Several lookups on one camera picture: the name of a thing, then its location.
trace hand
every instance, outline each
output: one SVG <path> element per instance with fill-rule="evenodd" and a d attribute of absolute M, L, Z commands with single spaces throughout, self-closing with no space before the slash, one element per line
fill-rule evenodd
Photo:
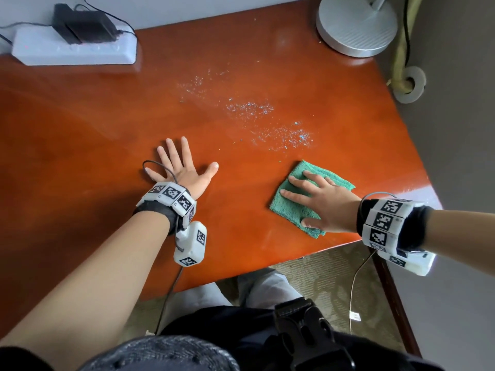
<path fill-rule="evenodd" d="M 280 190 L 284 198 L 309 207 L 321 218 L 303 218 L 301 225 L 334 233 L 356 233 L 357 209 L 361 199 L 345 187 L 336 185 L 328 177 L 323 178 L 310 171 L 302 173 L 318 186 L 308 180 L 298 180 L 292 175 L 288 181 L 295 187 L 306 190 L 311 196 Z"/>
<path fill-rule="evenodd" d="M 211 163 L 204 174 L 198 175 L 193 164 L 193 157 L 191 156 L 191 150 L 189 149 L 189 143 L 187 142 L 186 137 L 182 137 L 181 142 L 182 161 L 184 164 L 182 164 L 174 142 L 171 139 L 168 138 L 166 140 L 170 159 L 162 146 L 159 146 L 156 150 L 158 151 L 162 164 L 174 172 L 178 184 L 186 187 L 193 199 L 196 200 L 204 193 L 210 184 L 211 179 L 218 172 L 218 163 Z M 145 170 L 151 179 L 156 182 L 174 181 L 174 178 L 168 171 L 166 172 L 167 178 L 164 178 L 161 174 L 150 168 L 145 168 Z"/>

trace power strip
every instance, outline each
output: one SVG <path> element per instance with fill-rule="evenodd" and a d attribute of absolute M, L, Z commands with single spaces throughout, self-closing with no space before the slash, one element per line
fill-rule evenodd
<path fill-rule="evenodd" d="M 115 27 L 132 31 L 127 25 Z M 51 26 L 25 26 L 16 31 L 12 55 L 28 66 L 133 64 L 137 42 L 124 32 L 110 43 L 68 44 Z"/>

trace pants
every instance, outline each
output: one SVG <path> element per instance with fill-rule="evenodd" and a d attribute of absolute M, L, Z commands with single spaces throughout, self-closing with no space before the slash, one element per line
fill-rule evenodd
<path fill-rule="evenodd" d="M 237 277 L 239 303 L 242 307 L 273 309 L 279 303 L 291 301 L 301 295 L 288 283 L 287 278 L 272 268 L 264 268 Z M 158 333 L 171 322 L 199 309 L 232 306 L 217 284 L 195 287 L 172 293 L 165 305 Z"/>

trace green cloth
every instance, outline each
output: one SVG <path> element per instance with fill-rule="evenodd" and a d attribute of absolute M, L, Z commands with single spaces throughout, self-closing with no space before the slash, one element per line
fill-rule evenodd
<path fill-rule="evenodd" d="M 316 165 L 310 164 L 304 160 L 301 161 L 298 164 L 298 166 L 296 166 L 296 168 L 289 175 L 293 175 L 298 180 L 307 180 L 307 178 L 302 174 L 303 171 L 310 171 L 311 173 L 316 173 L 323 177 L 329 177 L 337 185 L 343 186 L 348 190 L 352 190 L 355 188 L 355 186 L 352 183 L 344 180 L 335 173 L 332 173 L 331 171 L 328 171 L 323 168 L 319 168 Z M 277 193 L 273 198 L 272 204 L 270 204 L 270 210 L 275 212 L 277 215 L 286 218 L 295 226 L 297 226 L 299 229 L 301 229 L 305 233 L 308 233 L 313 238 L 318 238 L 320 234 L 325 235 L 325 232 L 319 229 L 313 229 L 313 228 L 307 228 L 301 226 L 301 220 L 303 218 L 306 217 L 320 218 L 320 217 L 313 210 L 310 210 L 305 206 L 294 203 L 293 201 L 282 197 L 280 195 L 281 189 L 286 189 L 288 191 L 292 191 L 297 194 L 303 194 L 309 196 L 308 193 L 306 193 L 304 190 L 300 189 L 299 187 L 293 186 L 288 181 L 288 179 L 286 179 L 277 189 Z"/>

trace wooden desk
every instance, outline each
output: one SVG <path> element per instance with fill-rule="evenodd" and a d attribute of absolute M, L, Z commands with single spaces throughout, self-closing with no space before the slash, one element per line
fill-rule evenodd
<path fill-rule="evenodd" d="M 0 58 L 0 335 L 131 215 L 166 137 L 220 169 L 199 201 L 204 261 L 179 289 L 355 241 L 313 239 L 268 210 L 305 159 L 364 195 L 429 187 L 372 59 L 342 56 L 314 27 L 319 0 L 138 31 L 133 67 L 27 67 Z M 142 298 L 178 266 L 167 241 Z"/>

